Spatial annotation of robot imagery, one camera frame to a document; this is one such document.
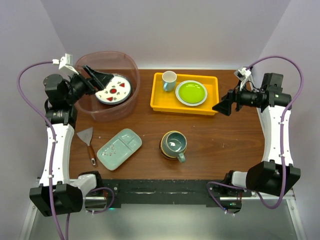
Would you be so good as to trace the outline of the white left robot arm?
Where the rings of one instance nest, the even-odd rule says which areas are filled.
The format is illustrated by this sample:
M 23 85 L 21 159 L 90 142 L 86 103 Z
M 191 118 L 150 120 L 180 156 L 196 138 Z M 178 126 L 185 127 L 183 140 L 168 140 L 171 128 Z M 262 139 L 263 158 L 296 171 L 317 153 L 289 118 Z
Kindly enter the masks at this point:
M 69 175 L 70 150 L 75 134 L 78 111 L 75 103 L 83 95 L 93 95 L 104 90 L 114 74 L 99 72 L 88 65 L 83 66 L 89 75 L 78 72 L 64 79 L 51 74 L 43 80 L 47 95 L 45 117 L 47 118 L 47 153 L 39 186 L 31 188 L 29 198 L 45 217 L 80 212 L 88 193 L 99 196 L 104 190 L 98 171 L 81 173 L 72 182 Z

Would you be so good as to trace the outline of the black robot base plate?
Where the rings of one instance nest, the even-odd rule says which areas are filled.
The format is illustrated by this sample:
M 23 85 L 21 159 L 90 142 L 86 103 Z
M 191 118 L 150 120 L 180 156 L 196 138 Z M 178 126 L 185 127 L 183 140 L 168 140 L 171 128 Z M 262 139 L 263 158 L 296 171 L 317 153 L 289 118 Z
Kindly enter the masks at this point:
M 209 180 L 194 179 L 103 179 L 99 187 L 114 192 L 112 208 L 125 204 L 147 205 L 205 205 L 217 207 L 217 200 L 225 209 L 239 212 L 242 200 L 251 197 L 250 192 L 224 188 Z

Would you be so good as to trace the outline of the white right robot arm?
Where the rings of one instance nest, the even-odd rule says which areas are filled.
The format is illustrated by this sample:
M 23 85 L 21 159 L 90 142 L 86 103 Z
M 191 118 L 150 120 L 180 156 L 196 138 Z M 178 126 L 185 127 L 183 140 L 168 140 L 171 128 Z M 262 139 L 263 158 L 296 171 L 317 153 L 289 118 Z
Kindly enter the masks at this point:
M 247 172 L 229 171 L 222 181 L 223 192 L 235 196 L 241 188 L 280 196 L 281 190 L 288 192 L 301 177 L 301 170 L 294 167 L 289 146 L 289 119 L 291 111 L 286 106 L 292 100 L 283 93 L 283 75 L 266 73 L 260 91 L 230 89 L 212 109 L 229 116 L 232 104 L 236 111 L 243 106 L 257 108 L 264 136 L 264 153 L 260 163 Z

